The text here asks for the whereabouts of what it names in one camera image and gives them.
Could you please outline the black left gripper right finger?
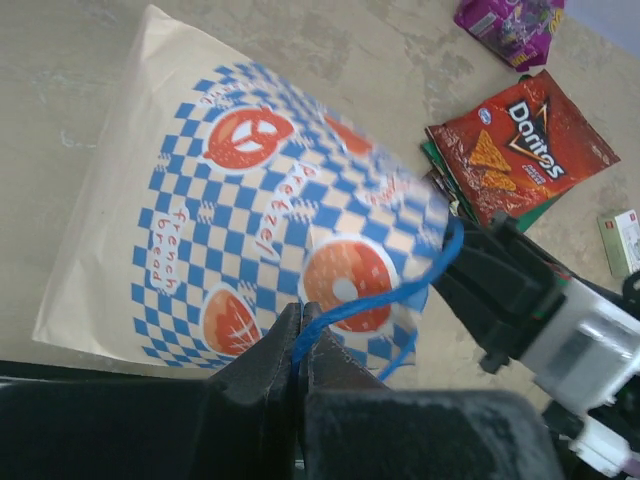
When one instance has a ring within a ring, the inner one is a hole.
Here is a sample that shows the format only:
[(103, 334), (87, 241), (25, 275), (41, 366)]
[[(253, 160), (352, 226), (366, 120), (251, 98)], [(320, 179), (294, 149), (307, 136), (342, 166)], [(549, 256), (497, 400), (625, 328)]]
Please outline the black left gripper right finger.
[(546, 426), (499, 390), (392, 390), (308, 304), (298, 338), (299, 440), (309, 479), (561, 479)]

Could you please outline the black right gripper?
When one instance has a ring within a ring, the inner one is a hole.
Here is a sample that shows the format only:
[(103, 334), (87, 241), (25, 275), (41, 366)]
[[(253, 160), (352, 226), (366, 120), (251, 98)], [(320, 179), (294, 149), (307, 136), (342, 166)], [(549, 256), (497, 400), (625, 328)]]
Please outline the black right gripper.
[(464, 241), (434, 282), (494, 374), (519, 360), (566, 299), (569, 271), (500, 213), (488, 227), (462, 218)]

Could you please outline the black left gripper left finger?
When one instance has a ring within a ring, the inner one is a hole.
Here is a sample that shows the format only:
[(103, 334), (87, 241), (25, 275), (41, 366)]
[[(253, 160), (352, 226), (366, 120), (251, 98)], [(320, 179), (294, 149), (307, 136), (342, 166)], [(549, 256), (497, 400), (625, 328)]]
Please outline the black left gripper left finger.
[(5, 479), (290, 479), (301, 307), (206, 379), (5, 361)]

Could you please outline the green snack box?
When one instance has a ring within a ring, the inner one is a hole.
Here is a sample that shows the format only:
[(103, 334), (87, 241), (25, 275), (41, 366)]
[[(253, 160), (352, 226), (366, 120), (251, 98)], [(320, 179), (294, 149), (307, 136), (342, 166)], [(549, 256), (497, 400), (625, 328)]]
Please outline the green snack box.
[[(431, 170), (424, 176), (449, 199), (450, 210), (454, 215), (478, 223), (479, 220), (469, 200), (460, 190), (455, 178), (449, 171), (435, 143), (430, 140), (420, 145), (422, 153), (431, 164)], [(517, 218), (517, 229), (526, 232), (546, 211), (548, 211), (558, 197), (547, 200), (545, 203), (520, 215)]]

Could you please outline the red snack packet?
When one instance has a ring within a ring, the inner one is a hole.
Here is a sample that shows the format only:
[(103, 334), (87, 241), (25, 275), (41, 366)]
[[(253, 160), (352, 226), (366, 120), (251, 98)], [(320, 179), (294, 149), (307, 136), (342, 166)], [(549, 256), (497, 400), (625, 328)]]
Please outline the red snack packet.
[(472, 218), (520, 218), (619, 162), (545, 70), (426, 133)]

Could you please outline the purple candy snack bag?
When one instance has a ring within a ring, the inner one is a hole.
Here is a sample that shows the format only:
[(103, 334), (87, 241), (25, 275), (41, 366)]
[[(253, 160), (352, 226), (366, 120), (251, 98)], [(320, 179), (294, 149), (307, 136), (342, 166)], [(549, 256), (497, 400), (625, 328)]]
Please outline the purple candy snack bag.
[(454, 22), (517, 72), (547, 62), (563, 0), (460, 1)]

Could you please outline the blue checkered paper bag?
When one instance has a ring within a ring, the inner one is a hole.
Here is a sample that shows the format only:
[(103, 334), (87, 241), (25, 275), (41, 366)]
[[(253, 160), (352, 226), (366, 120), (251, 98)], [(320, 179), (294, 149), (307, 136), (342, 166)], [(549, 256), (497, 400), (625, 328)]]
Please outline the blue checkered paper bag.
[(420, 278), (447, 220), (345, 118), (148, 6), (33, 337), (218, 370), (290, 303), (329, 311)]

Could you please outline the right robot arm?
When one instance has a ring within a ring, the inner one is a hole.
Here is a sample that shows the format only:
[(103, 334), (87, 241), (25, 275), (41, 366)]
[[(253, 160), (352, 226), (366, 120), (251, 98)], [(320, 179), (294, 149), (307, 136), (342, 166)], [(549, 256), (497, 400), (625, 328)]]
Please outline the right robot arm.
[(516, 361), (550, 402), (552, 437), (602, 479), (639, 476), (639, 275), (619, 293), (581, 278), (497, 214), (450, 216), (456, 258), (435, 290), (495, 374)]

